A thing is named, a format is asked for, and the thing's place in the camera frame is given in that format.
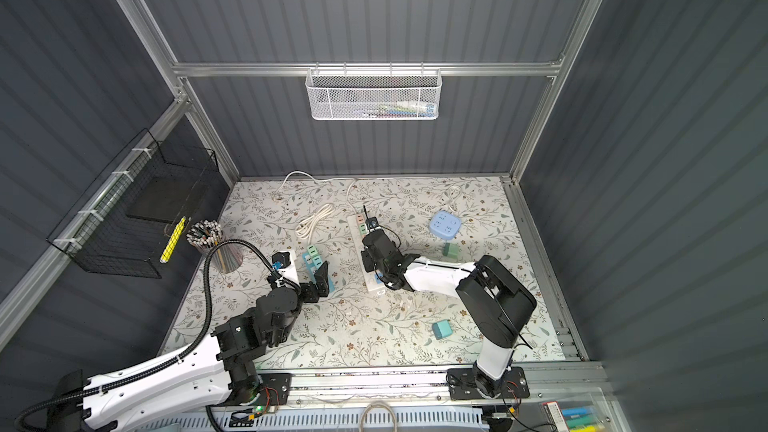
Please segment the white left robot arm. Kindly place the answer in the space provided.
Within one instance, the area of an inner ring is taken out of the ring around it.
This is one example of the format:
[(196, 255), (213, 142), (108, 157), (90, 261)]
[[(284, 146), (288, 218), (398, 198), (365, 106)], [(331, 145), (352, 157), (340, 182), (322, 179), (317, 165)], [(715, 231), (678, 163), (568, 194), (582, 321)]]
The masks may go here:
[[(213, 327), (210, 265), (222, 248), (243, 246), (267, 267), (270, 291), (253, 307)], [(133, 431), (158, 419), (213, 406), (270, 406), (282, 399), (266, 385), (254, 362), (284, 343), (306, 303), (330, 292), (328, 265), (316, 265), (314, 279), (298, 279), (295, 255), (266, 257), (242, 239), (214, 246), (203, 267), (205, 312), (201, 331), (187, 346), (133, 367), (85, 378), (82, 372), (63, 377), (54, 396), (16, 417), (18, 431), (31, 431), (28, 418), (46, 415), (46, 431)]]

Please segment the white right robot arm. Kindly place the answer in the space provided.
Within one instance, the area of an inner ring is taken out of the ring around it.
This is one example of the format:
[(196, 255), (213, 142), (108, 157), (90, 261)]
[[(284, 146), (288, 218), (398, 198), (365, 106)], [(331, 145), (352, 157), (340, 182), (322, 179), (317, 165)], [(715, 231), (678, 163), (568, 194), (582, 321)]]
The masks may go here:
[(483, 338), (469, 383), (483, 397), (500, 396), (513, 349), (537, 307), (534, 295), (490, 255), (467, 263), (432, 261), (401, 252), (382, 228), (365, 235), (362, 245), (365, 270), (387, 288), (461, 300)]

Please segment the teal plug adapter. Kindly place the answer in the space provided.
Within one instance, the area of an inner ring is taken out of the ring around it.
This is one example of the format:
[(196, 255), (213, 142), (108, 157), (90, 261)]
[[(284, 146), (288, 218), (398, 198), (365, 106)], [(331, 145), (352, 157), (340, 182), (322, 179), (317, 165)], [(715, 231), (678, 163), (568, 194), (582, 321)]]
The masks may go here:
[(311, 257), (310, 255), (308, 255), (307, 263), (309, 264), (309, 268), (311, 270), (317, 270), (322, 266), (323, 260), (319, 256)]

